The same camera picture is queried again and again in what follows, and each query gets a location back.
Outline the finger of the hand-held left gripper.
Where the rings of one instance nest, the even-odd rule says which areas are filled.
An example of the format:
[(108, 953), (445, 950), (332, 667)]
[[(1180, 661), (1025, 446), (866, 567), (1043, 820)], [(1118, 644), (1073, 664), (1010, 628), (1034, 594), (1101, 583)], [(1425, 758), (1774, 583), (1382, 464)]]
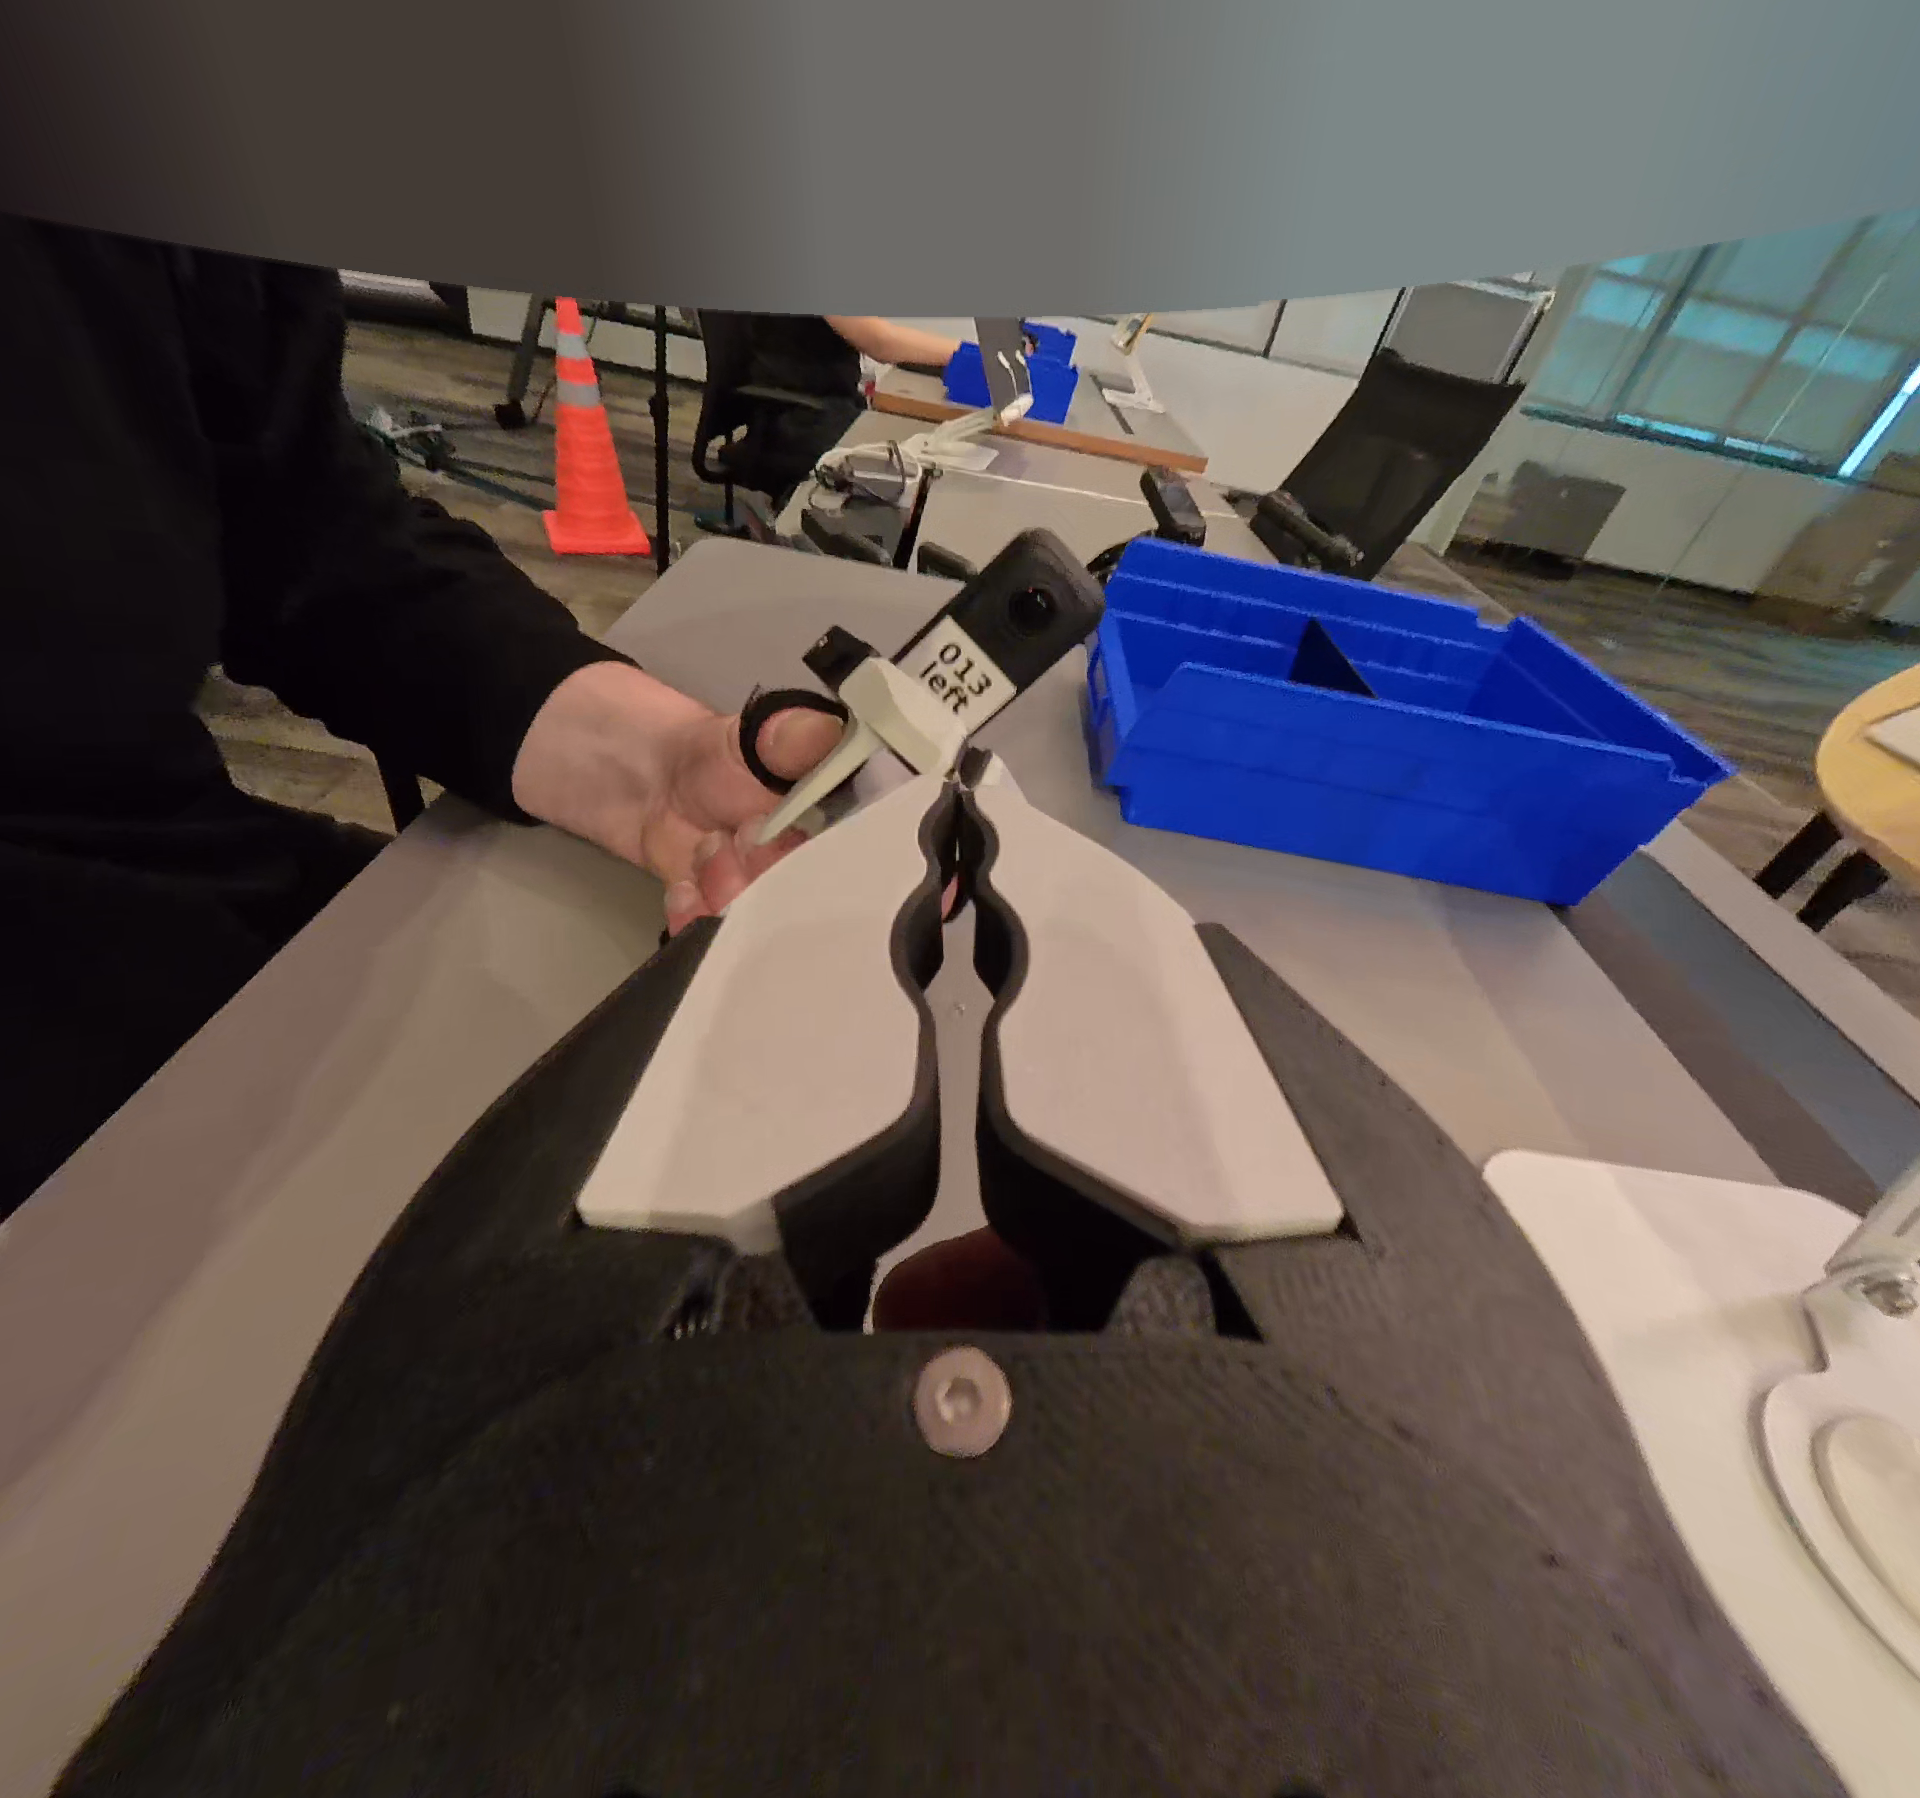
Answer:
[(852, 769), (887, 750), (912, 774), (946, 778), (969, 738), (964, 719), (894, 661), (866, 658), (839, 698), (851, 713)]

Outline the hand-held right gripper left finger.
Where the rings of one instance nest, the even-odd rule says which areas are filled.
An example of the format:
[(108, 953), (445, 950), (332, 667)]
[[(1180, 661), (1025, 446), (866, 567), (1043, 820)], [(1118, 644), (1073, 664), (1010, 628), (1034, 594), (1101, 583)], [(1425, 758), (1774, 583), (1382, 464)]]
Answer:
[(918, 778), (803, 841), (717, 920), (575, 1206), (597, 1232), (782, 1258), (825, 1330), (943, 1174), (928, 984), (957, 786)]

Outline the blue plastic bin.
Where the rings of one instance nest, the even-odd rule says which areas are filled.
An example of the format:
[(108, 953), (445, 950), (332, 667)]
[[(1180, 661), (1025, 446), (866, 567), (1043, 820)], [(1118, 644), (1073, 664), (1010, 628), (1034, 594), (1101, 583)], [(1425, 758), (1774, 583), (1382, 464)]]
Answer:
[[(1376, 701), (1288, 683), (1322, 617)], [(1136, 535), (1089, 652), (1133, 825), (1575, 907), (1736, 774), (1534, 619)]]
[[(1070, 400), (1080, 385), (1077, 370), (1077, 333), (1054, 321), (1025, 321), (1025, 336), (1031, 340), (1031, 407), (1025, 419), (1064, 422)], [(979, 357), (979, 342), (967, 340), (955, 348), (943, 370), (943, 389), (948, 401), (957, 401), (969, 412), (986, 412), (983, 373)]]

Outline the person's left forearm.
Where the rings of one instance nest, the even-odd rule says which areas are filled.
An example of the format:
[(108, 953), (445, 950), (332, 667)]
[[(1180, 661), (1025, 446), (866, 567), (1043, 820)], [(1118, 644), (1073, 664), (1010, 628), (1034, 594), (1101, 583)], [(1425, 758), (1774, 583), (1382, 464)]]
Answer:
[(502, 820), (563, 679), (618, 661), (468, 518), (407, 488), (344, 394), (210, 443), (222, 667)]

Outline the pale neighbouring desk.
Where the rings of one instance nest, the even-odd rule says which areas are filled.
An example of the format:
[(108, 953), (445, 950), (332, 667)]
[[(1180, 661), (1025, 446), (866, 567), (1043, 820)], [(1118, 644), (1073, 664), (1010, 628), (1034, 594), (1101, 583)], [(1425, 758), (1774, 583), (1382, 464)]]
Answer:
[[(904, 443), (915, 431), (933, 430), (931, 419), (866, 412), (851, 430), (851, 443), (881, 443), (887, 450), (888, 440)], [(1149, 534), (1155, 525), (1140, 492), (1142, 464), (1094, 458), (1019, 439), (983, 439), (981, 443), (992, 450), (992, 461), (983, 471), (943, 471), (924, 506), (924, 535), (973, 564), (983, 564), (992, 549), (1024, 528), (1054, 528), (1077, 544), (1083, 561), (1091, 561), (1101, 549), (1125, 535)], [(840, 498), (809, 480), (788, 498), (775, 521), (782, 535), (803, 534), (803, 512), (811, 492), (820, 492), (825, 509), (839, 509)], [(1234, 509), (1221, 486), (1201, 480), (1197, 501), (1209, 518), (1209, 550), (1274, 564), (1246, 515)], [(1505, 614), (1496, 598), (1486, 597), (1419, 543), (1404, 543), (1377, 576), (1377, 583)]]

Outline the wood-edged desk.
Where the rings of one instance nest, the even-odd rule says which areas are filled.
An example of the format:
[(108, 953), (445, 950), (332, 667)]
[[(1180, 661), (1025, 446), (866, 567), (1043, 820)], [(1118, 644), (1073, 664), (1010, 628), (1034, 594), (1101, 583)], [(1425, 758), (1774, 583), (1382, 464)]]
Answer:
[(948, 401), (940, 374), (906, 365), (881, 370), (869, 380), (869, 404), (878, 415), (940, 430), (943, 434), (931, 440), (931, 450), (940, 461), (951, 464), (961, 464), (964, 452), (981, 450), (986, 440), (1010, 439), (1121, 464), (1165, 464), (1180, 474), (1209, 471), (1209, 450), (1186, 434), (1168, 407), (1161, 416), (1115, 412), (1104, 395), (1104, 385), (1125, 380), (1125, 359), (1112, 346), (1112, 321), (1034, 321), (1054, 321), (1077, 333), (1080, 385), (1064, 422), (1016, 419), (997, 427), (992, 415)]

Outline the grey desk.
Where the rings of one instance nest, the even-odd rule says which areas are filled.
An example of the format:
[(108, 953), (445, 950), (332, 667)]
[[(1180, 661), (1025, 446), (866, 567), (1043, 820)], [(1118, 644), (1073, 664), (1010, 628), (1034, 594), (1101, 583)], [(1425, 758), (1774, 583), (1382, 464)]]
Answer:
[[(1560, 919), (1127, 825), (1083, 670), (991, 731), (1013, 778), (1238, 931), (1466, 1157), (1842, 1205), (1915, 1157), (1918, 1018), (1692, 828)], [(436, 807), (3, 1226), (6, 1795), (56, 1783), (180, 1616), (433, 1162), (656, 935), (645, 872)]]

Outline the person's left hand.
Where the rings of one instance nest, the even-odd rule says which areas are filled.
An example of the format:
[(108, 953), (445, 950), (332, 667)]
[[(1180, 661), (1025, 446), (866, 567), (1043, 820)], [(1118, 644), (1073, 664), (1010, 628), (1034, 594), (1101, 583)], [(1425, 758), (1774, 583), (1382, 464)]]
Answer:
[(758, 877), (803, 846), (758, 828), (785, 789), (840, 738), (834, 716), (785, 705), (758, 731), (766, 786), (743, 755), (741, 719), (673, 692), (627, 661), (569, 673), (520, 741), (517, 807), (645, 872), (664, 890), (662, 926), (678, 935), (724, 911)]

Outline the person's right hand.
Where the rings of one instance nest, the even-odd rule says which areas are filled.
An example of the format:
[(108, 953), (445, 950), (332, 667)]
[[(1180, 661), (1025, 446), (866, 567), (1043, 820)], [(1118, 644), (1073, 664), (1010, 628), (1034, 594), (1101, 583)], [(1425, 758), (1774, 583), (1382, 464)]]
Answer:
[(875, 1330), (1046, 1330), (1043, 1281), (992, 1227), (902, 1258), (872, 1303)]

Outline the black bin divider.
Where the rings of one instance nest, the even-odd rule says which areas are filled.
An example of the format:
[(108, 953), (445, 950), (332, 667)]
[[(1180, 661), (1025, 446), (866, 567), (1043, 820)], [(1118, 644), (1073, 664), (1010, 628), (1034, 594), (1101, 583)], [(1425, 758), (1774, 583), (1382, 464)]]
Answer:
[(1377, 698), (1365, 673), (1346, 655), (1322, 617), (1307, 617), (1288, 664), (1288, 683), (1362, 701)]

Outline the black office chair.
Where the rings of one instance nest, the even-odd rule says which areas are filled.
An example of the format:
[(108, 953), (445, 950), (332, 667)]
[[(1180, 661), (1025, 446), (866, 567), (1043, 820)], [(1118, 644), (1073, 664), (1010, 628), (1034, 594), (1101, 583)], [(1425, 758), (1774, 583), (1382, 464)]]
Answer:
[(721, 534), (749, 529), (749, 498), (779, 512), (800, 483), (788, 415), (794, 394), (764, 385), (706, 380), (691, 439), (691, 471), (717, 486), (721, 503), (697, 521)]

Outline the black mesh lounge chair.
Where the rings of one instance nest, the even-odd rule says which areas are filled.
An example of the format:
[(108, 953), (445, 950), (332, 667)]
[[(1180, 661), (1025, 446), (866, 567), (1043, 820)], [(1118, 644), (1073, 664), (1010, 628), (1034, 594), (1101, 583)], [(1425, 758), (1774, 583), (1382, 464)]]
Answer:
[(1358, 550), (1343, 573), (1371, 580), (1483, 456), (1525, 386), (1514, 374), (1458, 374), (1382, 346), (1276, 498), (1343, 535)]

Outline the orange traffic cone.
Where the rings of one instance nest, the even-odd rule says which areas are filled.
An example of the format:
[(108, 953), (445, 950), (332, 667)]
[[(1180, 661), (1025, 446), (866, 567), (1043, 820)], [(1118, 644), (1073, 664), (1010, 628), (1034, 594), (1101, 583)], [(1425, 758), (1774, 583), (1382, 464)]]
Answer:
[(588, 351), (588, 325), (575, 298), (554, 301), (554, 503), (542, 528), (551, 550), (575, 556), (654, 556), (633, 509), (608, 407)]

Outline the silver framed board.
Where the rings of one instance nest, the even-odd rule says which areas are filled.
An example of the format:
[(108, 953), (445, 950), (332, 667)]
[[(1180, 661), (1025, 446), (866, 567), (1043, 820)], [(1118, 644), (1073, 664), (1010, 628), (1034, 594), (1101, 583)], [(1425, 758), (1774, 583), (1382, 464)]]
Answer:
[(1377, 348), (1425, 370), (1505, 385), (1554, 301), (1554, 285), (1513, 276), (1408, 285)]

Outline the instruction sheet on white stand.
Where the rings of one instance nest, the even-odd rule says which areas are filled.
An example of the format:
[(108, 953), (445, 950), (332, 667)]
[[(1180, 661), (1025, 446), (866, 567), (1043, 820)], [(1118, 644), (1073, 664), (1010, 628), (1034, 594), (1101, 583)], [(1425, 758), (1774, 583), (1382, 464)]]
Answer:
[(1575, 935), (1750, 1154), (1486, 1168), (1548, 1263), (1714, 1607), (1847, 1795), (1918, 1792), (1918, 1015), (1686, 816)]

